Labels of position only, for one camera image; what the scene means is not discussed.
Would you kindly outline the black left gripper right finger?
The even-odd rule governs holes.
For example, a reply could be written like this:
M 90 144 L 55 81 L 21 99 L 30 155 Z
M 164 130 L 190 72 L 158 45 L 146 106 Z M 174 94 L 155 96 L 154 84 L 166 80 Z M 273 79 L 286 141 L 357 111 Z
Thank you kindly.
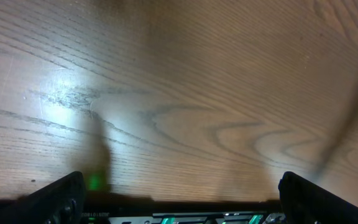
M 358 207 L 293 172 L 278 189 L 288 223 L 358 224 Z

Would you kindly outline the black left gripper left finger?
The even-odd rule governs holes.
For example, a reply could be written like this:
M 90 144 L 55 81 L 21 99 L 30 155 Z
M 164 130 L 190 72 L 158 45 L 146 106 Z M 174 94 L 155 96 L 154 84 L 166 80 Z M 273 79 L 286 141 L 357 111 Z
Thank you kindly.
M 83 174 L 74 171 L 0 209 L 0 224 L 79 223 L 85 195 Z

